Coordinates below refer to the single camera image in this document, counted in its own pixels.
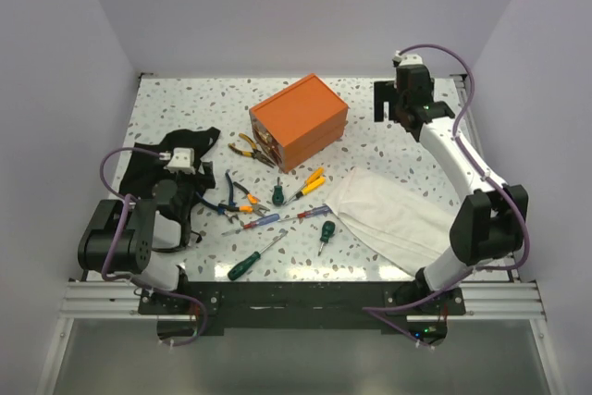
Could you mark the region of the yellow handled screwdriver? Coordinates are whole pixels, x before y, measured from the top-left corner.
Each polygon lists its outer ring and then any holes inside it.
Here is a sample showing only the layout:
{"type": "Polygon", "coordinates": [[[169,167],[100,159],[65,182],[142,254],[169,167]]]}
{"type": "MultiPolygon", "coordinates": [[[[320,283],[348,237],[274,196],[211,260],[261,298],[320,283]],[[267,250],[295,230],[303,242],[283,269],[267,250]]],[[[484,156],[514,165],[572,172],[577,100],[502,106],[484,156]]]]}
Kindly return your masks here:
{"type": "Polygon", "coordinates": [[[303,196],[309,194],[311,191],[314,191],[316,189],[318,189],[319,187],[321,187],[326,181],[325,177],[320,177],[316,180],[314,180],[313,182],[311,182],[310,184],[305,185],[301,190],[297,191],[293,197],[288,199],[288,203],[291,203],[292,201],[297,201],[300,200],[303,196]]]}

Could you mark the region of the stubby green screwdriver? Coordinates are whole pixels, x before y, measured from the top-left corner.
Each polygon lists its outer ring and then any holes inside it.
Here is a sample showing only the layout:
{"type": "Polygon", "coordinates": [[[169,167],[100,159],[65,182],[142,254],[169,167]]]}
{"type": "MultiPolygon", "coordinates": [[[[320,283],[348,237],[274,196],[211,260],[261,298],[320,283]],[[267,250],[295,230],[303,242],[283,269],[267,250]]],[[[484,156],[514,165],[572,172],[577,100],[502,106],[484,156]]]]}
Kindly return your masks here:
{"type": "Polygon", "coordinates": [[[330,241],[335,232],[336,224],[333,221],[326,221],[321,228],[320,245],[318,256],[323,252],[325,245],[330,241]]]}
{"type": "Polygon", "coordinates": [[[277,183],[274,185],[273,193],[272,193],[272,204],[274,206],[280,207],[285,202],[285,196],[283,192],[283,187],[281,184],[281,179],[277,179],[277,183]]]}

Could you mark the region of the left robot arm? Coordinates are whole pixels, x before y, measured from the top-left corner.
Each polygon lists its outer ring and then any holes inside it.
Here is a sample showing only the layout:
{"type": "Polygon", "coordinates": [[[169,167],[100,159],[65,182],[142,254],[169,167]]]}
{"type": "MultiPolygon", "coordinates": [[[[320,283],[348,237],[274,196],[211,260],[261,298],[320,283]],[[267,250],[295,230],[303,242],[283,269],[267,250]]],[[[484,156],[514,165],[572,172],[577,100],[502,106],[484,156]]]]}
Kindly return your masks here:
{"type": "Polygon", "coordinates": [[[139,199],[124,203],[102,200],[96,206],[78,247],[82,269],[116,279],[119,276],[160,289],[158,301],[171,314],[191,305],[191,291],[181,268],[164,253],[188,247],[191,210],[197,198],[216,186],[213,164],[203,162],[194,174],[172,173],[160,166],[133,162],[120,184],[122,194],[139,199]]]}

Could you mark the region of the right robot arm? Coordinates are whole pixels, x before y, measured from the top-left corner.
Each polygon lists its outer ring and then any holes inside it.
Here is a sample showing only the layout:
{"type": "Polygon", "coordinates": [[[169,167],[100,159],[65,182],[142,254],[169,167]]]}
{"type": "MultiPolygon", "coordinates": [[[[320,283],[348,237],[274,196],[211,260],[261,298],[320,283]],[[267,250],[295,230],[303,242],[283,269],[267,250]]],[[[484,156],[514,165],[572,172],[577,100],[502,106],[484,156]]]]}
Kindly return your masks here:
{"type": "Polygon", "coordinates": [[[524,251],[528,194],[493,173],[458,130],[449,105],[434,98],[434,82],[417,55],[396,57],[395,80],[374,84],[375,120],[400,124],[438,161],[461,206],[452,222],[450,245],[397,290],[396,303],[413,303],[425,315],[445,302],[444,292],[494,260],[524,251]]]}

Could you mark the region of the orange handled screwdriver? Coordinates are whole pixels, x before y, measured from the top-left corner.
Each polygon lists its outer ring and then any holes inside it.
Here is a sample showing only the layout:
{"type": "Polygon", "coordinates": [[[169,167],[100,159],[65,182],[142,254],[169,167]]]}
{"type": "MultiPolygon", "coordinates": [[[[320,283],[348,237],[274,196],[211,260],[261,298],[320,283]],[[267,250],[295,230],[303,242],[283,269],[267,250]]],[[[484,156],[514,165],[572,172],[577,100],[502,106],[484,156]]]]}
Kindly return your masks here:
{"type": "Polygon", "coordinates": [[[314,180],[320,178],[320,177],[324,177],[324,172],[325,170],[320,167],[318,168],[305,182],[304,184],[299,188],[299,190],[301,190],[305,185],[310,184],[311,182],[313,182],[314,180]]]}

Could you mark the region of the blue handled pliers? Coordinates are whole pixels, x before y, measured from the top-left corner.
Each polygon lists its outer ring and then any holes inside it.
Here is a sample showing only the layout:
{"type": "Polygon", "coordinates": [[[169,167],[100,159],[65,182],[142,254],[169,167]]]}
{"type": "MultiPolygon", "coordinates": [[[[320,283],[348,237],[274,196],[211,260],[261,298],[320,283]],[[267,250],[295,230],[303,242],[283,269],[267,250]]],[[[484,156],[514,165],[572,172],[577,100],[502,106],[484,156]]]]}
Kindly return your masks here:
{"type": "Polygon", "coordinates": [[[213,204],[204,199],[204,196],[198,191],[195,193],[195,195],[200,204],[203,204],[208,209],[215,211],[218,215],[224,216],[231,224],[234,224],[235,222],[239,221],[238,207],[234,199],[234,185],[228,170],[225,172],[225,179],[228,186],[228,198],[225,201],[220,201],[217,204],[213,204]]]}

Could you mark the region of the red blue clear screwdriver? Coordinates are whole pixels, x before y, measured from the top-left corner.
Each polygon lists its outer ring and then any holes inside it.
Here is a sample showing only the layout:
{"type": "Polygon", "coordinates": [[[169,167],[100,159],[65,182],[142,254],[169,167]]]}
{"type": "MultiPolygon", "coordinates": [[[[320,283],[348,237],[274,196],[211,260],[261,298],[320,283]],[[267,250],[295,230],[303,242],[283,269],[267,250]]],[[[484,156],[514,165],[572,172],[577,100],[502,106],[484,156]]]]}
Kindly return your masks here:
{"type": "Polygon", "coordinates": [[[330,213],[331,209],[327,205],[321,205],[303,212],[298,213],[296,216],[290,216],[282,219],[282,222],[290,221],[293,219],[305,219],[311,216],[321,216],[330,213]]]}

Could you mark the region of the yellow black long-nose pliers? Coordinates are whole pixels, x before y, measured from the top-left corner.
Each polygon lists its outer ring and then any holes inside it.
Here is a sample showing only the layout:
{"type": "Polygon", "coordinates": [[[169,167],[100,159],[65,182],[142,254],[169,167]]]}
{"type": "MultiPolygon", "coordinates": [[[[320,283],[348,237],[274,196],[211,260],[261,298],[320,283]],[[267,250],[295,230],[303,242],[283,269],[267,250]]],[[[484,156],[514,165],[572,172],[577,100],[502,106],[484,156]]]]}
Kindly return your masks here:
{"type": "Polygon", "coordinates": [[[252,140],[249,136],[244,133],[240,133],[239,137],[245,140],[250,145],[249,150],[241,150],[239,149],[235,143],[229,143],[228,148],[235,154],[249,157],[253,160],[257,160],[258,162],[268,166],[268,167],[275,167],[276,164],[269,159],[261,150],[258,149],[257,144],[254,140],[252,140]]]}

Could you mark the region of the orange handled wire stripper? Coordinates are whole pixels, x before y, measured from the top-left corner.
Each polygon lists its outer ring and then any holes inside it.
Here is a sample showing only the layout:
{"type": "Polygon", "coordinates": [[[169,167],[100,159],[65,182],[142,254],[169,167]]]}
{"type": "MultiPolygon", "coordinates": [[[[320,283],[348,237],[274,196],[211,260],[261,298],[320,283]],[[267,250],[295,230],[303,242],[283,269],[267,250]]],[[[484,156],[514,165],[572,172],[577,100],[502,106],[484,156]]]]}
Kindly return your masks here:
{"type": "Polygon", "coordinates": [[[245,187],[239,184],[236,181],[231,181],[229,183],[229,203],[218,205],[218,208],[223,213],[245,213],[245,214],[255,214],[257,216],[265,216],[270,209],[264,206],[258,198],[252,195],[245,187]],[[238,189],[241,191],[246,199],[248,200],[248,204],[246,205],[236,205],[234,204],[234,191],[238,189]]]}

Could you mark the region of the orange drawer cabinet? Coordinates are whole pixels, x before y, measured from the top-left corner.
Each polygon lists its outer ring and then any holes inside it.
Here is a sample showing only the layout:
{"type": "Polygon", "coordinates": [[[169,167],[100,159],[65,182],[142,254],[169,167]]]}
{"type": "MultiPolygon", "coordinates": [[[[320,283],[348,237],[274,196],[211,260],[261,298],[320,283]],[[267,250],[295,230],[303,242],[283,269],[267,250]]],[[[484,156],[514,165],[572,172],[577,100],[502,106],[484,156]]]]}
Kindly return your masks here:
{"type": "Polygon", "coordinates": [[[292,83],[249,110],[253,136],[288,173],[339,139],[348,105],[318,76],[292,83]]]}

